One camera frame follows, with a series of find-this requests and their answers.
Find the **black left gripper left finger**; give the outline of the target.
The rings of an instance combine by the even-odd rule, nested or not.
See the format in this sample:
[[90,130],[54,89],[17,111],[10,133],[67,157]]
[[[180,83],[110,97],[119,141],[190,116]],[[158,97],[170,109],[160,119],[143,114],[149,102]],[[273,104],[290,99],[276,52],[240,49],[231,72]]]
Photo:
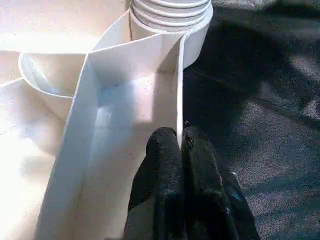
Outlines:
[[126,220],[128,240],[185,238],[184,177],[177,134],[157,129],[132,183]]

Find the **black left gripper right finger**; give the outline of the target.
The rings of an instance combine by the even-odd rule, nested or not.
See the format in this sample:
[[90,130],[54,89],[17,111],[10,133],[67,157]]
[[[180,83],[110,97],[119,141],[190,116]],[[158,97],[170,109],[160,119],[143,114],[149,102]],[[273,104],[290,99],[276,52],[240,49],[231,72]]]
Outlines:
[[181,151],[189,239],[259,240],[238,176],[220,163],[205,132],[187,122]]

